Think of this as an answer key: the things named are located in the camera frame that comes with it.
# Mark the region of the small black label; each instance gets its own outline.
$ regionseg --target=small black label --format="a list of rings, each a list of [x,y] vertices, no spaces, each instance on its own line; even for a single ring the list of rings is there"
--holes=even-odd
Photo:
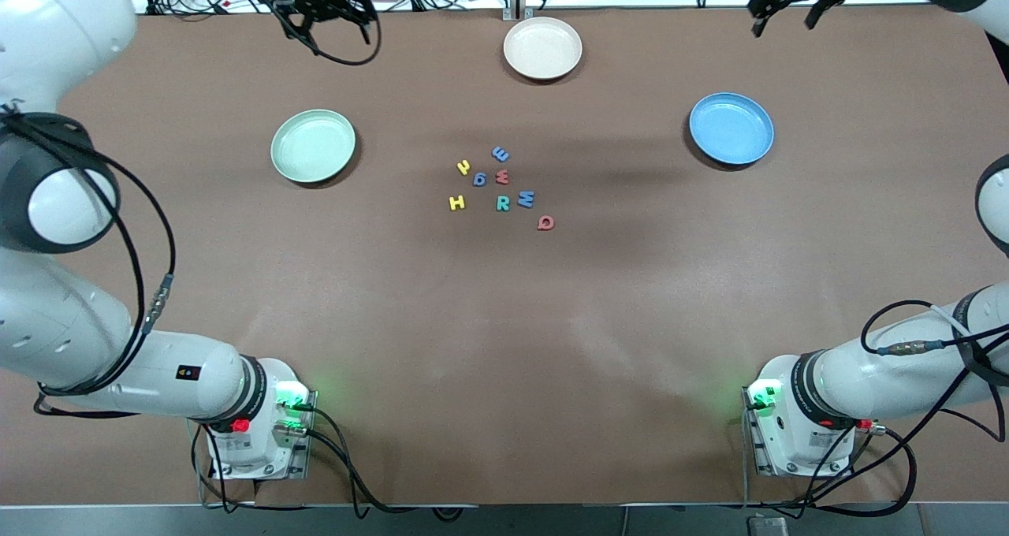
[[[199,381],[200,367],[180,364],[179,370],[176,371],[176,379],[179,381]]]

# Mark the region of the table surface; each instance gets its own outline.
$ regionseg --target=table surface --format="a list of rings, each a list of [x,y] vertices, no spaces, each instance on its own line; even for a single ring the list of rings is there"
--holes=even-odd
[[[490,12],[385,16],[381,56],[360,69],[312,58],[269,16],[143,18],[62,111],[173,220],[159,327],[292,364],[382,500],[739,502],[739,388],[761,364],[839,344],[893,300],[1001,280],[973,200],[1009,148],[1009,90],[984,33],[927,7],[837,9],[813,32],[787,10],[760,40],[744,11],[561,16],[584,59],[549,86],[508,72],[509,26]],[[351,26],[318,39],[366,52]],[[775,120],[749,170],[715,170],[684,139],[717,91]],[[268,156],[312,108],[345,113],[359,142],[317,189]],[[493,145],[511,185],[471,187],[455,163],[497,170]],[[521,190],[533,210],[494,211]],[[125,192],[152,285],[163,236]],[[538,232],[545,214],[556,228]],[[132,305],[117,238],[65,260]],[[0,503],[194,501],[182,420],[46,419],[33,396],[2,376]],[[973,428],[939,417],[913,445],[916,499],[1009,499],[1003,450]],[[257,501],[345,503],[330,469]],[[840,498],[891,498],[901,474]],[[755,479],[753,496],[798,486]]]

